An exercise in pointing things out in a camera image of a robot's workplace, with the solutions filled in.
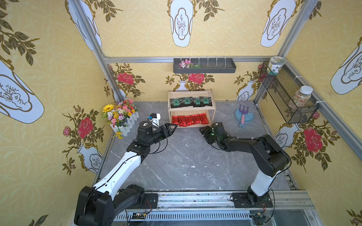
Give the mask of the green tea bag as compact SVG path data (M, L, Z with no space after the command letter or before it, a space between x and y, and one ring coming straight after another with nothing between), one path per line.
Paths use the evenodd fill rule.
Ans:
M211 97L202 97L202 102L204 106L213 106Z
M184 103L183 103L182 98L171 98L170 99L171 108L179 108L179 107L183 107L183 106L184 106Z
M193 97L182 98L182 106L183 107L193 106Z
M203 102L203 99L198 97L198 98L193 98L192 99L192 105L193 107L204 107L205 104Z

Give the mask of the red tea bag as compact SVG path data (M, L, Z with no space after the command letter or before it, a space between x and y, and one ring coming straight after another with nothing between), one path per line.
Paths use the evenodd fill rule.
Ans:
M186 117L183 115L178 116L178 122L180 127L187 127Z
M209 120L206 113L199 114L201 124L209 124Z
M193 115L192 118L193 118L194 125L196 125L196 124L201 124L201 117L200 117L200 115Z
M178 116L172 116L172 124L179 125L179 118L178 118Z
M191 126L191 125L194 125L194 124L195 124L192 115L185 116L185 119L186 119L186 125L187 125L187 126Z

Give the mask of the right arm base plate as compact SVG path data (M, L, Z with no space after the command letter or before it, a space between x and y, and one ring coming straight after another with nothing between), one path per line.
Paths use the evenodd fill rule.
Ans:
M261 197L247 192L232 193L230 201L233 202L235 208L272 208L274 206L269 193Z

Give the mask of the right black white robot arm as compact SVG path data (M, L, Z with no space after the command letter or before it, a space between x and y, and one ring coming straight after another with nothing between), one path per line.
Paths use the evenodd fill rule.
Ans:
M289 155L276 141L268 134L256 138L230 136L221 122L202 127L199 131L209 145L217 144L220 150L253 155L259 170L248 187L247 202L252 207L266 203L273 181L291 163Z

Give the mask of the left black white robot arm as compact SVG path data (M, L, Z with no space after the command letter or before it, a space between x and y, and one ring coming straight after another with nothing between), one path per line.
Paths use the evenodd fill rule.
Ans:
M120 191L131 173L151 154L151 146L172 136L178 126L166 123L156 126L142 121L136 139L126 149L119 163L94 186L85 186L79 193L74 215L77 226L111 226L114 218L134 205L143 205L145 191L129 185Z

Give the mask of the wooden two-tier shelf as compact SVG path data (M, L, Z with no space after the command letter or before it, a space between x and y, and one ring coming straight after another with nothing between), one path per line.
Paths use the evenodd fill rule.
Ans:
M186 107L177 107L171 108L171 99L175 98L187 98L187 97L210 97L211 98L211 106L202 106L202 107L193 107L193 106L186 106ZM213 94L212 89L207 89L203 91L176 91L176 92L168 92L168 113L169 113L169 121L172 121L173 116L188 116L188 115L197 115L205 113L208 119L209 124L195 124L190 125L190 128L194 127L204 127L210 126L215 118L216 113L216 102L215 97Z

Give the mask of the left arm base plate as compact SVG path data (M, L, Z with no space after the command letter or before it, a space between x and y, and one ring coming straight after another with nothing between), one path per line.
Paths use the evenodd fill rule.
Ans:
M144 201L141 201L140 204L135 204L130 209L156 209L158 205L158 194L156 193L146 193L144 196Z

